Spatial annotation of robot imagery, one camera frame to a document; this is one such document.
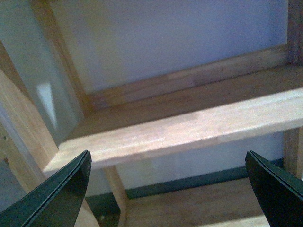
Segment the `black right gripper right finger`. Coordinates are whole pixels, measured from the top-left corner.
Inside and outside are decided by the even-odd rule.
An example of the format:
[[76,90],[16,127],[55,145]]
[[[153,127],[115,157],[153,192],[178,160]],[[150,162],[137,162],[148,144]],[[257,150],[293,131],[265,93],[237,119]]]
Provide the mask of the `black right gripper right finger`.
[[245,157],[250,184],[272,227],[303,225],[303,182],[254,151]]

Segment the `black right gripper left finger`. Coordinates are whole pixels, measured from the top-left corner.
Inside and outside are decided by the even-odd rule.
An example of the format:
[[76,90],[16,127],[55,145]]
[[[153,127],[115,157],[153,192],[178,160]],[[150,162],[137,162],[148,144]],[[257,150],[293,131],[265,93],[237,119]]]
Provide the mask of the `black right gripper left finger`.
[[85,150],[0,214],[2,227],[73,227],[86,194],[91,155]]

